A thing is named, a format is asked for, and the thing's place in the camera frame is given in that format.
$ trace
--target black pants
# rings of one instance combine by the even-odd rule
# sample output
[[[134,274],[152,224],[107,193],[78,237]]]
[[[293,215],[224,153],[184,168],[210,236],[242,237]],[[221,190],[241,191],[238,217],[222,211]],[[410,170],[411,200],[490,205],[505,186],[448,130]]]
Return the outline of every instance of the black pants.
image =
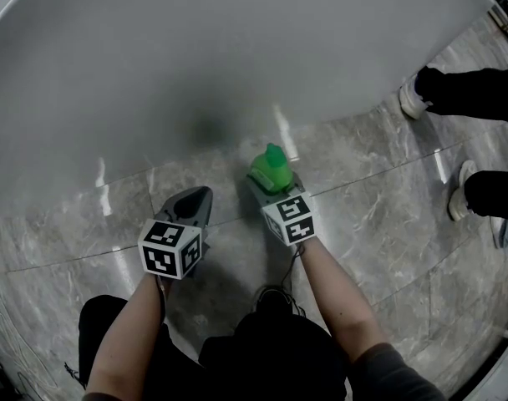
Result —
[[[464,193],[475,214],[508,219],[508,172],[477,172],[465,182]]]
[[[109,326],[127,301],[99,296],[79,317],[79,376],[89,381],[94,357]],[[341,348],[317,324],[297,315],[251,313],[232,337],[208,338],[191,361],[174,346],[163,325],[145,382],[145,399],[163,394],[241,395],[319,390],[344,399],[348,362]]]
[[[508,70],[482,69],[443,74],[425,67],[415,91],[432,103],[427,111],[508,122]]]

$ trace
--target fiducial marker cube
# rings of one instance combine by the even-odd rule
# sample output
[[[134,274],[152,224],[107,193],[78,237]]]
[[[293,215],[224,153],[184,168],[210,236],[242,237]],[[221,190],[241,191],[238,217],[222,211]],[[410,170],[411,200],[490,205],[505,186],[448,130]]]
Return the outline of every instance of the fiducial marker cube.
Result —
[[[202,229],[149,219],[138,246],[145,272],[183,279],[202,258]]]
[[[315,236],[312,202],[308,193],[264,206],[262,213],[269,230],[287,246]]]

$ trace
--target person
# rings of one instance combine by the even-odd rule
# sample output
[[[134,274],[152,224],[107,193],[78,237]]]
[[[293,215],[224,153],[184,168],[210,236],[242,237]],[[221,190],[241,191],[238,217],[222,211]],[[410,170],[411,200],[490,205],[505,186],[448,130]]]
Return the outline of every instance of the person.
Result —
[[[400,88],[399,102],[412,119],[426,110],[508,122],[508,70],[444,74],[424,67]]]
[[[174,301],[170,284],[145,274],[128,302],[100,296],[83,307],[79,371],[86,385],[84,401],[211,394],[343,399],[346,378],[357,400],[445,399],[388,343],[365,296],[321,241],[307,239],[298,251],[330,334],[294,314],[285,290],[266,287],[255,312],[232,336],[208,338],[195,363],[172,344],[162,323],[161,311]]]
[[[508,246],[508,172],[478,171],[475,162],[467,160],[458,184],[449,201],[451,218],[460,221],[471,213],[489,217],[495,246]]]
[[[444,74],[424,67],[401,87],[399,102],[412,119],[419,119],[426,110],[508,122],[508,70]],[[488,216],[495,246],[508,246],[508,172],[477,172],[471,160],[462,165],[449,214],[460,221],[471,213]]]

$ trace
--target marble floor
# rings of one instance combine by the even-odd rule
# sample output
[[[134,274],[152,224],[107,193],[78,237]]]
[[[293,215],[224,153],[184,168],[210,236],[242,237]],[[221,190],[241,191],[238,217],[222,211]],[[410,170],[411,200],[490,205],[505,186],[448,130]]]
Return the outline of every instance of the marble floor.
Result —
[[[484,17],[433,63],[445,71],[507,69],[508,43]],[[452,222],[447,202],[464,160],[508,170],[508,124],[435,114],[410,121],[392,94],[366,114],[282,134],[295,145],[287,150],[313,195],[320,236],[409,364],[452,394],[508,323],[508,249],[494,248],[487,219]],[[267,233],[244,183],[270,140],[283,142],[280,133],[246,139],[48,210],[0,217],[0,361],[18,385],[23,376],[43,399],[81,397],[64,363],[78,367],[82,306],[99,294],[132,293],[142,275],[135,248],[142,224],[193,185],[214,191],[211,249],[196,276],[173,287],[171,336],[196,358],[207,337],[231,333],[291,256]],[[323,325],[300,263],[292,279],[299,304]]]

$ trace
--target white sneaker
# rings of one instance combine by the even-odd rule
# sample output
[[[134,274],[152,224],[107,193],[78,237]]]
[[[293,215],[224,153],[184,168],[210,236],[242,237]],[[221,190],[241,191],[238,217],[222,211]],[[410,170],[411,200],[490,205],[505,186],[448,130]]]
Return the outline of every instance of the white sneaker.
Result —
[[[465,199],[464,184],[475,172],[477,172],[477,165],[473,160],[467,160],[460,168],[458,174],[459,187],[449,200],[449,214],[454,221],[460,221],[470,214],[468,202]]]
[[[500,250],[503,247],[503,225],[505,219],[500,217],[490,217],[491,234],[494,237],[495,248]]]
[[[477,172],[477,164],[473,160],[467,160],[462,164],[458,174],[458,187],[463,187],[465,182]]]
[[[465,200],[464,187],[455,190],[449,200],[449,214],[454,221],[460,221],[470,214]]]
[[[419,119],[423,112],[429,107],[423,98],[415,92],[415,80],[417,74],[399,89],[399,102],[401,109],[412,119]]]

